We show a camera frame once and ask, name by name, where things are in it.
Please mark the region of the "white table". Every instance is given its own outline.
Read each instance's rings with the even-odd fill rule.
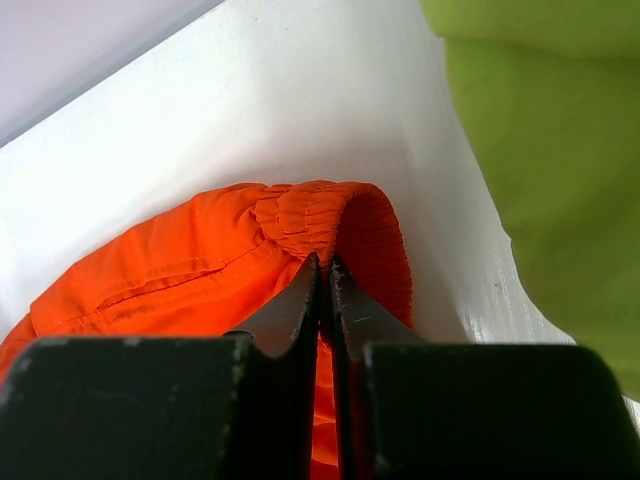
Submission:
[[[570,341],[517,279],[415,0],[227,0],[0,149],[0,333],[196,192],[316,178],[388,194],[428,338]]]

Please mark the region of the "orange cloth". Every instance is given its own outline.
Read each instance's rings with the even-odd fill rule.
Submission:
[[[411,325],[411,274],[398,221],[375,186],[316,181],[201,193],[73,265],[0,347],[0,378],[46,335],[221,335],[285,288],[317,252]],[[319,340],[313,479],[337,479],[333,376]]]

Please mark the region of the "olive green garment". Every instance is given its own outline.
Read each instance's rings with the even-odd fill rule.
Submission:
[[[640,400],[640,1],[422,4],[527,293]]]

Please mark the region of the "green cloth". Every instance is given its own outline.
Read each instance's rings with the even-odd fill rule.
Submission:
[[[640,400],[640,0],[422,4],[528,295]]]

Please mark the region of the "clothing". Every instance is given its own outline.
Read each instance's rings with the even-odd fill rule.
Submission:
[[[131,228],[73,265],[0,347],[0,375],[48,335],[221,335],[284,289],[317,252],[411,326],[411,274],[398,221],[375,186],[235,185]],[[338,478],[333,376],[319,340],[312,478]]]
[[[527,294],[640,400],[640,2],[422,5]]]

